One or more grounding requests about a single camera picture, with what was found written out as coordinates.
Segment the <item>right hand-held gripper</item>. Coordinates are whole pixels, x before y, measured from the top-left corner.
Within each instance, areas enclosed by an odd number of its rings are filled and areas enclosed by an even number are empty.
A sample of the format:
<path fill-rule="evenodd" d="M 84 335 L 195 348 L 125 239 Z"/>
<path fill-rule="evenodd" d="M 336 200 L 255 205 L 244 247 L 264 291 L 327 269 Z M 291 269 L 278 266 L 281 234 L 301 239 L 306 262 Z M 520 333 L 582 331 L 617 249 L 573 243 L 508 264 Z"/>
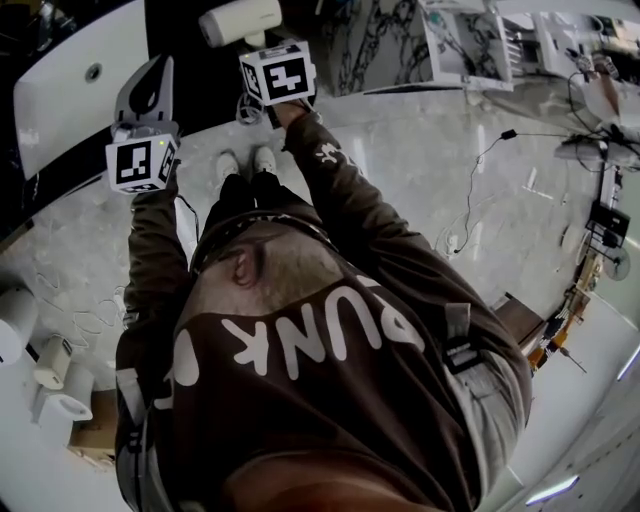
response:
<path fill-rule="evenodd" d="M 316 67 L 307 41 L 285 40 L 280 46 L 239 55 L 243 92 L 238 122 L 258 124 L 266 107 L 300 100 L 311 109 L 316 96 Z"/>

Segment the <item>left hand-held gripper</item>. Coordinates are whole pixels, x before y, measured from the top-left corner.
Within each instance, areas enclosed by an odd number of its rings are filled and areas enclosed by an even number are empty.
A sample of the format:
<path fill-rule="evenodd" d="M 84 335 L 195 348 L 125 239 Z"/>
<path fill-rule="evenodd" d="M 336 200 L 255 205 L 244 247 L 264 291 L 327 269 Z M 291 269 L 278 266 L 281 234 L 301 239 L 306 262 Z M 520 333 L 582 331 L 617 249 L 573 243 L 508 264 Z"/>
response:
<path fill-rule="evenodd" d="M 173 113 L 174 59 L 168 54 L 147 61 L 117 95 L 113 142 L 105 147 L 111 189 L 122 194 L 164 190 L 179 148 Z M 150 114 L 155 121 L 127 122 Z"/>

